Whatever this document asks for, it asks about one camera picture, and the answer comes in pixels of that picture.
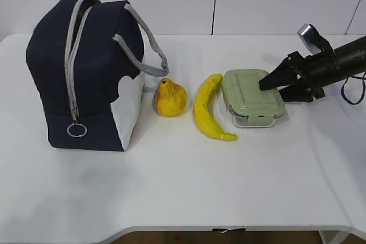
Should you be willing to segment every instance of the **zipper pull ring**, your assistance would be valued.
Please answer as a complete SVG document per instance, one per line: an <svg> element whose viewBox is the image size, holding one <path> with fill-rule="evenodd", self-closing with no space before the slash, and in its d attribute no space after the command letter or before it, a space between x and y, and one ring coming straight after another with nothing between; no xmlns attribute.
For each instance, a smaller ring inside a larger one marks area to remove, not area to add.
<svg viewBox="0 0 366 244"><path fill-rule="evenodd" d="M71 137L83 137L84 135L86 135L87 128L83 124L78 122L79 112L78 112L78 109L74 105L71 107L71 116L73 117L73 123L71 123L69 125L69 127L67 127L67 129L66 129L68 135L71 136ZM72 134L71 133L71 128L72 127L81 128L81 134Z"/></svg>

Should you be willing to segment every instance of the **metal ring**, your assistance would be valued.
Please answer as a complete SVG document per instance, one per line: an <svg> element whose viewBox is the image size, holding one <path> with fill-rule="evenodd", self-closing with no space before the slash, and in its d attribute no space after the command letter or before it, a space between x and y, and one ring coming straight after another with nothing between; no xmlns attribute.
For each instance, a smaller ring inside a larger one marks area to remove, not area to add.
<svg viewBox="0 0 366 244"><path fill-rule="evenodd" d="M71 129L71 127L73 127L73 126L81 126L81 127L83 127L83 128L84 128L84 132L83 132L82 134L79 134L79 135L74 135L74 134L72 134L72 133L70 132L70 129ZM86 135L86 133L87 133L87 128L86 128L83 124L81 124L81 123L72 123L72 124L70 124L70 125L69 125L69 127L67 127L66 131L67 131L67 133L69 134L69 136L71 136L71 137L83 137L83 136L84 136L84 135Z"/></svg>

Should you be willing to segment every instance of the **gray zipper trim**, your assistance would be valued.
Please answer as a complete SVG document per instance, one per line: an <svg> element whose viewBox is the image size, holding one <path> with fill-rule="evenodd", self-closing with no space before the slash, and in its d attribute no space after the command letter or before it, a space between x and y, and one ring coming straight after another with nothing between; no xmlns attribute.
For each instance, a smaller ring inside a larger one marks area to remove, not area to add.
<svg viewBox="0 0 366 244"><path fill-rule="evenodd" d="M73 48L71 48L71 44L72 44L72 40L73 40L74 27L75 27L75 23L76 23L76 19L77 19L77 14L78 14L78 12L80 10L80 7L81 7L81 5L84 1L85 0L78 0L76 2L75 6L74 6L74 9L73 9L73 12L72 12L71 18L70 18L69 29L67 31L66 47L65 47L66 88L67 88L67 96L69 97L70 112L71 112L71 116L72 116L72 120L73 120L73 123L70 124L69 127L67 127L66 131L72 137L83 137L87 132L87 128L83 124L80 124L78 122L79 109L78 109L78 103L77 103L77 100L76 100L76 93L75 93L74 63L75 63L75 58L76 58L78 48L79 48L81 34L82 34L83 28L85 26L87 16L88 16L90 10L92 9L92 7L89 7L85 11L85 14L83 15L83 17L81 19L80 27L78 29L78 32L77 32L77 35L76 35L76 38L75 38L74 46L73 46ZM84 130L83 134L73 135L70 132L70 129L73 126L82 127L83 130Z"/></svg>

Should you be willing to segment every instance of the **zipper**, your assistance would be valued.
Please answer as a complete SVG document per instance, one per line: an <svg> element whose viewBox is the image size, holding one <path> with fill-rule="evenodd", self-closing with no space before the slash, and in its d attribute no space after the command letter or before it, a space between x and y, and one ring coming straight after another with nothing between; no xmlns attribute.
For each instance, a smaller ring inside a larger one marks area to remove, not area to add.
<svg viewBox="0 0 366 244"><path fill-rule="evenodd" d="M76 100L75 79L74 79L74 63L79 48L81 34L85 26L87 16L93 7L92 5L88 7L85 10L85 13L82 15L81 21L78 22L78 16L80 16L81 9L85 9L83 3L86 3L86 0L78 0L74 6L73 12L71 14L69 29L67 32L66 47L65 47L66 88L72 117L72 123L67 127L66 131L72 137L83 137L87 133L87 128L83 124L79 123L79 109ZM76 27L78 24L80 25L77 31L77 35L75 37L74 32L76 31ZM80 127L80 129L78 130L80 134L71 133L72 127Z"/></svg>

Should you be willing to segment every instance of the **container lid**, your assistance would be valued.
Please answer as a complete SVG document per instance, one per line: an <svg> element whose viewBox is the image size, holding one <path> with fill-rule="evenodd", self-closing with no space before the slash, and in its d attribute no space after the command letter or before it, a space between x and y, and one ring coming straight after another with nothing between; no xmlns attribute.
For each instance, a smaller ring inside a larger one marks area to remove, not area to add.
<svg viewBox="0 0 366 244"><path fill-rule="evenodd" d="M258 69L230 70L222 80L226 108L248 117L253 125L267 125L285 112L285 103L277 89L262 91L259 80L268 75Z"/></svg>

